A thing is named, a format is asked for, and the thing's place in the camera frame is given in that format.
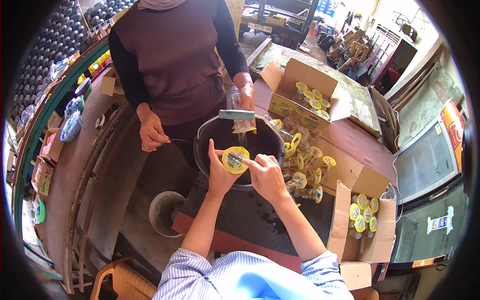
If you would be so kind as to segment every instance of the wooden table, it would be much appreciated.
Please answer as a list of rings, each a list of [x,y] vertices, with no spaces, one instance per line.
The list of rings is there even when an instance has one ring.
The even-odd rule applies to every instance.
[[[376,116],[373,103],[368,95],[366,87],[360,85],[343,73],[334,70],[325,63],[313,57],[297,52],[287,47],[273,44],[271,39],[265,40],[247,60],[250,71],[260,75],[262,70],[272,60],[281,69],[284,69],[290,58],[295,58],[310,65],[328,76],[336,79],[338,84],[334,91],[334,97],[347,98],[352,104],[350,120],[362,127],[375,138],[381,136],[380,124]]]

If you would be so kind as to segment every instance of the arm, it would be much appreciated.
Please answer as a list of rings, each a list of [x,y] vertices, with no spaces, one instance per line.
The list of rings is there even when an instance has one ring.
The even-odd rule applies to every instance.
[[[302,261],[323,254],[326,248],[290,197],[275,157],[259,154],[255,161],[244,159],[243,162],[250,168],[253,187],[274,207]]]
[[[230,78],[241,94],[243,108],[255,111],[253,81],[250,77],[245,54],[243,54],[237,40],[235,26],[225,0],[218,0],[217,2],[216,17],[213,20],[213,24],[218,34],[216,49],[225,64]]]
[[[212,245],[216,217],[220,205],[222,204],[223,197],[241,175],[234,175],[223,167],[223,164],[219,159],[223,152],[223,150],[215,150],[214,141],[210,139],[210,144],[208,146],[208,156],[210,157],[208,192],[181,245],[183,249],[194,252],[205,258]]]
[[[156,151],[157,147],[163,143],[170,143],[170,139],[163,132],[160,118],[150,109],[144,78],[138,70],[138,60],[133,53],[125,49],[114,28],[111,29],[108,36],[108,45],[125,97],[136,109],[137,116],[142,123],[140,127],[142,150]]]
[[[114,28],[108,35],[108,46],[128,102],[133,109],[137,109],[141,103],[148,106],[148,93],[143,76],[138,71],[138,60],[133,53],[125,49]]]

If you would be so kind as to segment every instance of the brown sweater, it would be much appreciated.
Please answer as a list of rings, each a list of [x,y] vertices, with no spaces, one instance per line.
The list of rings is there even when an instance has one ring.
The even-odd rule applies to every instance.
[[[214,50],[218,37],[214,21],[221,2],[226,7],[224,0],[186,0],[161,12],[139,10],[135,4],[112,29],[124,49],[137,60],[136,77],[142,76],[148,95],[142,102],[150,104],[164,125],[198,119],[224,97],[220,63]],[[235,35],[230,43],[240,49]],[[127,99],[134,97],[129,96],[133,93],[127,93],[125,86],[129,85],[126,81],[134,80],[135,74],[122,72],[123,66],[117,66],[127,57],[120,55],[111,41],[110,52]],[[241,59],[244,62],[240,65],[246,66],[243,55]]]

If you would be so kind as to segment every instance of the wooden chair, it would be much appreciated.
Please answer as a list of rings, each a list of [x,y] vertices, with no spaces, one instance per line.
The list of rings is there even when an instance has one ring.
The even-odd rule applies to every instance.
[[[98,271],[90,300],[98,300],[103,278],[108,274],[112,274],[113,290],[118,294],[118,300],[151,300],[157,292],[157,287],[124,264],[128,259],[116,260]]]

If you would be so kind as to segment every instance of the woman's right hand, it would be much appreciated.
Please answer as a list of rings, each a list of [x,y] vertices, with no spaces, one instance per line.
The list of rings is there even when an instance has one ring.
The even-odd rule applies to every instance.
[[[137,115],[142,123],[140,137],[143,151],[156,151],[157,147],[160,147],[163,143],[170,143],[169,137],[163,132],[160,118],[152,112],[148,103],[141,103],[137,107]]]
[[[250,169],[253,188],[268,202],[274,204],[291,199],[275,156],[259,154],[254,161],[244,159],[243,163]]]

